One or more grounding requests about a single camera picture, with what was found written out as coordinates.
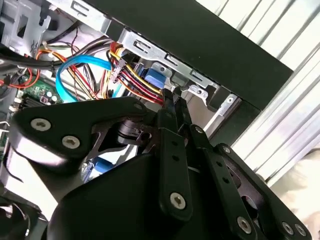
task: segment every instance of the ribbed metal sheet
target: ribbed metal sheet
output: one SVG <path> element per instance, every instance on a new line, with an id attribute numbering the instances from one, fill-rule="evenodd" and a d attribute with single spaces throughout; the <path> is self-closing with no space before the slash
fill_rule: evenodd
<path id="1" fill-rule="evenodd" d="M 320 1 L 198 2 L 294 70 L 232 146 L 271 186 L 320 141 Z"/>

